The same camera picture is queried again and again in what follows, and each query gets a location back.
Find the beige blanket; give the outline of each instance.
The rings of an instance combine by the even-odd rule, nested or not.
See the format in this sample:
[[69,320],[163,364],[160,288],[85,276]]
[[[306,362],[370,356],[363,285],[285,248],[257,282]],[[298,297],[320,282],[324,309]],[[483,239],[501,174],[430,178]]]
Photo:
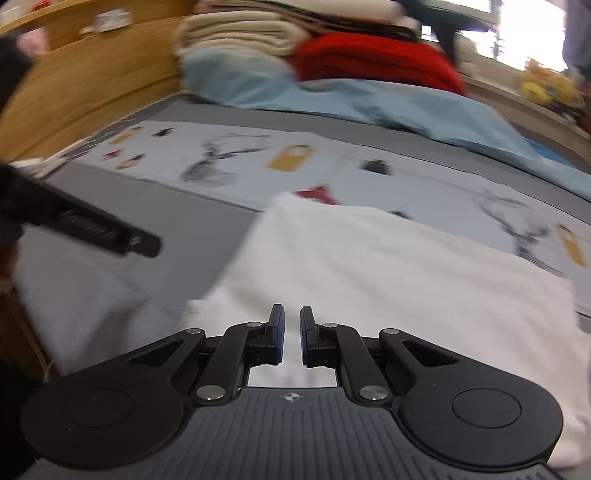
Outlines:
[[192,48],[249,47],[276,56],[293,55],[310,38],[303,28],[274,12],[232,11],[194,15],[173,32],[173,52],[183,57]]
[[278,11],[285,12],[287,10],[280,7],[283,4],[332,17],[386,24],[396,23],[404,15],[402,5],[392,0],[278,0],[275,5],[257,0],[200,0],[200,3],[209,7],[258,8],[269,11],[279,8]]

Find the white towel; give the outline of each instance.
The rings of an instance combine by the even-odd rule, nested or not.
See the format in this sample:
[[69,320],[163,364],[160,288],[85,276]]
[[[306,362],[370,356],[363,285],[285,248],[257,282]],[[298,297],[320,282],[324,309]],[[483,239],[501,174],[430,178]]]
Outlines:
[[227,46],[288,56],[309,38],[306,30],[282,20],[278,13],[245,10],[187,17],[174,30],[172,44],[178,57],[191,48]]
[[[201,3],[211,7],[248,7],[273,9],[273,4],[265,4],[257,0],[202,0]],[[315,12],[322,15],[330,15],[341,18],[354,18],[381,23],[395,23],[404,15],[404,8],[398,2],[392,0],[281,0],[281,4]]]
[[332,371],[301,364],[299,311],[310,305],[317,323],[373,337],[399,328],[540,384],[564,416],[551,465],[589,455],[590,339],[577,328],[569,281],[522,258],[381,210],[286,193],[184,324],[221,335],[266,321],[274,303],[285,306],[283,363],[254,368],[250,385],[335,384]]

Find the wooden headboard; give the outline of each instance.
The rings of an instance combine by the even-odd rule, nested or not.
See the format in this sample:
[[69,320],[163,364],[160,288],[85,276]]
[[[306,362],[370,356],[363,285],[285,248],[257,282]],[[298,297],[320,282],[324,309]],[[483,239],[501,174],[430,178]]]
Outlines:
[[[0,27],[47,29],[38,59],[0,116],[0,158],[45,157],[179,90],[170,35],[194,0],[64,0]],[[133,25],[80,39],[96,14],[131,12]]]

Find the folded blanket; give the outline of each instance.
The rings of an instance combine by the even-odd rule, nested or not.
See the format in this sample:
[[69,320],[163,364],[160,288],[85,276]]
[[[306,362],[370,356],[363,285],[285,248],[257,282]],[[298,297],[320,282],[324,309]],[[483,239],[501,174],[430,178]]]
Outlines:
[[251,386],[333,385],[301,364],[299,311],[376,337],[387,327],[531,380],[556,398],[564,429],[555,467],[591,452],[590,339],[577,327],[570,282],[470,240],[367,207],[277,197],[185,327],[221,335],[285,307],[283,362]]
[[445,55],[423,43],[355,33],[326,34],[302,44],[292,64],[300,80],[385,80],[466,95]]
[[353,32],[379,35],[397,40],[417,41],[417,34],[406,21],[401,21],[404,9],[390,0],[353,2],[330,0],[200,0],[194,12],[234,10],[271,11],[314,33]]
[[277,56],[292,55],[310,35],[274,12],[232,11],[194,15],[174,30],[173,52],[178,57],[195,47],[249,47]]

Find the yellow stuffed toy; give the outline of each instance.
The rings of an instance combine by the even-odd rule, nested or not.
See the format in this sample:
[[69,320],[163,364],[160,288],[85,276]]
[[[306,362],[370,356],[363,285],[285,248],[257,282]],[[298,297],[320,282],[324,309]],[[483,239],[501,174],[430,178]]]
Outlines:
[[528,61],[521,75],[521,94],[543,106],[560,103],[575,108],[580,103],[579,93],[571,79],[541,66],[533,59]]

